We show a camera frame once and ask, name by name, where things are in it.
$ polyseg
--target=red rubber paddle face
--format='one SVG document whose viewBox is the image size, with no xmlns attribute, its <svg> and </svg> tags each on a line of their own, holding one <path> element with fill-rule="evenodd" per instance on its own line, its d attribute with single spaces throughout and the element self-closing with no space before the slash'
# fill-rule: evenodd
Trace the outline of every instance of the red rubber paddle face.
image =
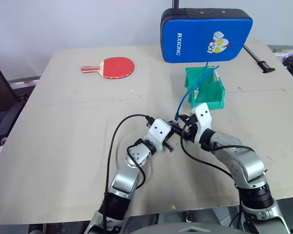
<svg viewBox="0 0 293 234">
<path fill-rule="evenodd" d="M 119 79 L 129 76 L 135 68 L 134 63 L 125 57 L 113 57 L 104 60 L 103 77 Z"/>
</svg>

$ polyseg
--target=table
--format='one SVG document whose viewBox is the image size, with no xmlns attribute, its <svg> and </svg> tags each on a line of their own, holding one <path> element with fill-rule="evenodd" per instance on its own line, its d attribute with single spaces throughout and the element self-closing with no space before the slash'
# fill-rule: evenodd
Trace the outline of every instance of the table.
<svg viewBox="0 0 293 234">
<path fill-rule="evenodd" d="M 293 77 L 260 41 L 249 41 L 276 71 L 263 74 L 242 50 L 220 65 L 225 108 L 211 110 L 214 130 L 239 137 L 263 159 L 272 195 L 293 196 Z M 109 56 L 128 56 L 135 71 L 125 79 L 82 74 Z M 185 92 L 185 67 L 204 63 L 163 62 L 159 46 L 87 48 L 54 54 L 20 114 L 0 155 L 0 224 L 89 220 L 99 208 L 112 133 L 124 117 L 148 114 L 171 120 Z M 181 113 L 188 113 L 185 103 Z M 128 120 L 114 142 L 110 180 L 126 147 L 148 131 L 141 117 Z M 127 215 L 170 212 L 238 203 L 233 182 L 174 151 L 155 154 L 145 167 L 146 184 L 136 191 Z M 224 166 L 190 143 L 195 156 Z"/>
</svg>

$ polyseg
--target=silver robot arm segment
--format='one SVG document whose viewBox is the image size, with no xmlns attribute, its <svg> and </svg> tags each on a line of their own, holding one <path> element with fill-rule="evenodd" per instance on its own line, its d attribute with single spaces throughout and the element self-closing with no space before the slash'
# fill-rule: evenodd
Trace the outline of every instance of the silver robot arm segment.
<svg viewBox="0 0 293 234">
<path fill-rule="evenodd" d="M 134 146 L 129 148 L 131 157 L 143 167 L 148 159 L 156 152 L 163 151 L 163 145 L 168 135 L 171 135 L 171 126 L 162 119 L 156 119 L 150 126 L 148 134 L 144 139 L 136 141 Z M 139 172 L 135 163 L 128 154 L 124 157 L 124 164 L 116 173 L 106 195 L 106 227 L 108 233 L 119 233 L 124 216 L 129 207 L 131 198 L 139 183 Z M 89 223 L 85 234 L 96 234 L 103 232 L 104 203 L 97 210 Z"/>
<path fill-rule="evenodd" d="M 265 233 L 266 226 L 271 230 L 275 226 L 278 231 L 274 233 L 289 234 L 278 204 L 271 196 L 265 166 L 259 155 L 251 148 L 243 148 L 240 139 L 211 130 L 211 116 L 206 103 L 195 107 L 192 113 L 197 119 L 194 143 L 214 154 L 229 169 L 239 191 L 246 228 L 250 232 Z"/>
</svg>

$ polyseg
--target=ping pong paddle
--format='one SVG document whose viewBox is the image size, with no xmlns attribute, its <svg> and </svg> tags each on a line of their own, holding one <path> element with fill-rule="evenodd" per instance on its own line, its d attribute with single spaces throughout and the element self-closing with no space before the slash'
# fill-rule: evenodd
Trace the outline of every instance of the ping pong paddle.
<svg viewBox="0 0 293 234">
<path fill-rule="evenodd" d="M 81 67 L 81 72 L 99 72 L 107 79 L 119 79 L 129 76 L 135 68 L 134 63 L 125 57 L 112 57 L 104 59 L 99 66 Z"/>
</svg>

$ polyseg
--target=blue cable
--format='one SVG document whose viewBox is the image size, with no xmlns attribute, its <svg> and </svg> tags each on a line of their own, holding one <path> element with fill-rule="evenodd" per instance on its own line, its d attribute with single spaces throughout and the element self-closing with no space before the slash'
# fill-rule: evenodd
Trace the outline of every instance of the blue cable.
<svg viewBox="0 0 293 234">
<path fill-rule="evenodd" d="M 178 118 L 179 118 L 179 110 L 180 110 L 180 107 L 181 107 L 181 105 L 182 105 L 182 103 L 184 102 L 184 100 L 186 99 L 186 97 L 188 96 L 188 94 L 201 82 L 201 80 L 202 79 L 204 79 L 206 76 L 208 76 L 210 73 L 212 73 L 213 71 L 215 71 L 217 68 L 219 67 L 219 65 L 217 66 L 217 67 L 214 67 L 212 70 L 210 70 L 209 72 L 207 72 L 206 74 L 204 74 L 204 72 L 205 72 L 205 69 L 204 69 L 204 71 L 203 71 L 203 74 L 202 74 L 202 76 L 201 76 L 201 78 L 199 78 L 192 86 L 191 86 L 191 88 L 189 88 L 189 90 L 186 92 L 186 94 L 182 97 L 182 99 L 181 99 L 181 102 L 180 102 L 180 104 L 179 104 L 179 106 L 178 106 L 178 109 L 177 109 L 177 112 L 176 112 L 176 115 L 175 115 L 175 121 L 177 121 L 178 120 Z"/>
</svg>

